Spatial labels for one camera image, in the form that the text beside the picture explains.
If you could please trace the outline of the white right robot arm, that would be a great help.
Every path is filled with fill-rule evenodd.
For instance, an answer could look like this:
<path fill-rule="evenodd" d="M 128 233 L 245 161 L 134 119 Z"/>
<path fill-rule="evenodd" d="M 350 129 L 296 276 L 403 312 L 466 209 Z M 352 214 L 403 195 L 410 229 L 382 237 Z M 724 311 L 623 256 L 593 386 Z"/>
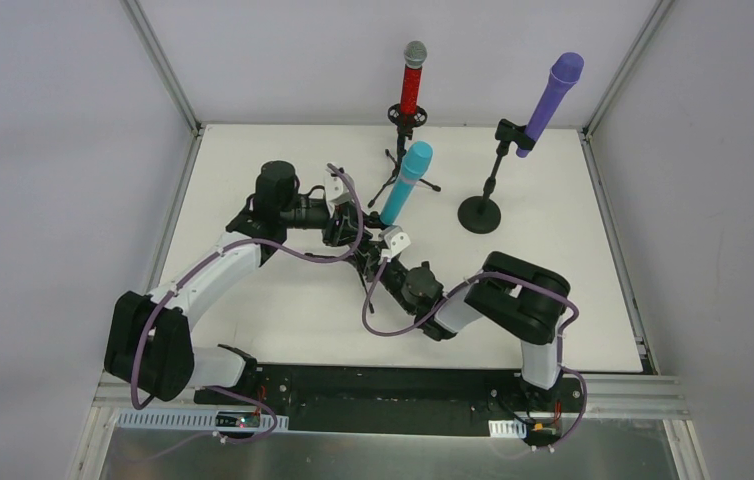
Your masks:
<path fill-rule="evenodd" d="M 446 341 L 478 320 L 488 320 L 521 343 L 523 383 L 552 390 L 562 377 L 563 329 L 578 315 L 568 299 L 570 283 L 560 274 L 500 251 L 491 252 L 480 270 L 447 290 L 427 261 L 409 267 L 379 248 L 357 253 L 352 261 L 366 289 L 364 312 L 378 286 L 412 318 L 412 324 L 375 336 L 404 335 L 415 329 Z"/>

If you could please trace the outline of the black shock-mount tripod stand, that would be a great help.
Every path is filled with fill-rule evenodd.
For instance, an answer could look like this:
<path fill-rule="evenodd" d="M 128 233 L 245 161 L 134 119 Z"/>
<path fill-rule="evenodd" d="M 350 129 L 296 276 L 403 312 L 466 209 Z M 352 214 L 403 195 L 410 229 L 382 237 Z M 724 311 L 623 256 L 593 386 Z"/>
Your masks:
<path fill-rule="evenodd" d="M 428 114 L 420 106 L 415 108 L 413 114 L 402 113 L 401 104 L 397 103 L 388 109 L 387 117 L 396 127 L 397 133 L 395 154 L 392 154 L 389 149 L 384 150 L 386 157 L 393 163 L 393 170 L 374 197 L 368 202 L 369 208 L 375 205 L 376 201 L 388 187 L 394 186 L 402 177 L 402 160 L 407 153 L 407 142 L 413 139 L 413 130 L 423 126 L 427 122 Z"/>

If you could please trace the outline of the red glitter microphone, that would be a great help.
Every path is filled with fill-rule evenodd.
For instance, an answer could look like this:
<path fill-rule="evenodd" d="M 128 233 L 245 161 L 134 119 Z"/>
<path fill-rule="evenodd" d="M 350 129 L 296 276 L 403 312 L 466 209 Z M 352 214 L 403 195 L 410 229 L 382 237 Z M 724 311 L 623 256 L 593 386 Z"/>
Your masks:
<path fill-rule="evenodd" d="M 418 95 L 423 64 L 427 58 L 427 49 L 422 41 L 409 42 L 403 51 L 405 68 L 399 102 L 399 115 L 407 124 L 415 120 L 418 112 Z"/>

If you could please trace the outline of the black clip tripod stand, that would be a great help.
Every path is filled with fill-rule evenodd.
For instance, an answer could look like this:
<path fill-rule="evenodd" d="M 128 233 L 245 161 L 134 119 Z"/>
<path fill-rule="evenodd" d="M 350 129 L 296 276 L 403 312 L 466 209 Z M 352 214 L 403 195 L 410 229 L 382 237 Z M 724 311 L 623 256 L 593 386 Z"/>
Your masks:
<path fill-rule="evenodd" d="M 367 283 L 374 280 L 381 262 L 380 240 L 375 238 L 372 230 L 384 230 L 387 225 L 380 222 L 379 214 L 376 211 L 366 213 L 362 222 L 367 231 L 367 239 L 363 240 L 343 261 L 355 268 L 363 289 L 368 291 Z"/>

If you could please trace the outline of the black round-base mic stand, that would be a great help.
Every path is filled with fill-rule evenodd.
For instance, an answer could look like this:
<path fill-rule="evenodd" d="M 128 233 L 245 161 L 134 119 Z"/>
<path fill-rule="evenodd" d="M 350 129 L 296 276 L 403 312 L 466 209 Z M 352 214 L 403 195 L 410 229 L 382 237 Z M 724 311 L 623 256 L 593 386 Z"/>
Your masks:
<path fill-rule="evenodd" d="M 458 207 L 457 218 L 461 226 L 474 234 L 488 234 L 495 231 L 502 219 L 500 207 L 491 199 L 496 188 L 497 174 L 503 158 L 515 145 L 518 150 L 532 151 L 536 141 L 526 132 L 527 127 L 517 125 L 507 119 L 501 119 L 495 131 L 496 158 L 486 178 L 481 195 L 466 198 Z"/>

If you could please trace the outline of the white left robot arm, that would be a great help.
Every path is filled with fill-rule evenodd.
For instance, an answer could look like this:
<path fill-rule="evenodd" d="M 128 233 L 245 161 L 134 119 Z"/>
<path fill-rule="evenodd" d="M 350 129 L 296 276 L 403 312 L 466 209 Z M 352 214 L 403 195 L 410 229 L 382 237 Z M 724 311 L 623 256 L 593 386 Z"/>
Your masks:
<path fill-rule="evenodd" d="M 364 239 L 365 215 L 353 179 L 328 165 L 314 198 L 299 190 L 294 166 L 275 160 L 262 165 L 254 191 L 216 243 L 174 279 L 150 292 L 127 291 L 115 303 L 104 369 L 130 386 L 131 405 L 141 410 L 153 400 L 170 401 L 187 388 L 230 388 L 254 364 L 249 354 L 227 345 L 196 347 L 191 332 L 204 314 L 238 282 L 264 266 L 277 252 L 321 263 L 285 241 L 291 229 L 324 234 L 354 217 L 352 256 Z"/>

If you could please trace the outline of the purple microphone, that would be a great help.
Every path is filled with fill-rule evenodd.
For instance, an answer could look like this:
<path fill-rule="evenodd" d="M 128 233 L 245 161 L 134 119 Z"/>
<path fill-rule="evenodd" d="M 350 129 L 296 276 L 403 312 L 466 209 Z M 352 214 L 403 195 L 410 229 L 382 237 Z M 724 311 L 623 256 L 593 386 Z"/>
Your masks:
<path fill-rule="evenodd" d="M 565 52 L 550 67 L 545 89 L 524 129 L 524 134 L 534 143 L 541 137 L 565 95 L 580 80 L 584 65 L 580 54 Z"/>

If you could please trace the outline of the teal microphone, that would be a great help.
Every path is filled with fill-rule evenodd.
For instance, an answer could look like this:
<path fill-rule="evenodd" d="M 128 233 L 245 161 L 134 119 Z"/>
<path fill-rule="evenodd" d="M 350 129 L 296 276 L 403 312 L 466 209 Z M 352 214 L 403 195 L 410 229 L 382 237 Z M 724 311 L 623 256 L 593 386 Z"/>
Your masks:
<path fill-rule="evenodd" d="M 414 186 L 427 172 L 433 155 L 433 148 L 427 142 L 417 141 L 409 147 L 401 160 L 401 168 L 397 180 L 379 214 L 381 223 L 384 225 L 393 225 L 396 223 Z"/>

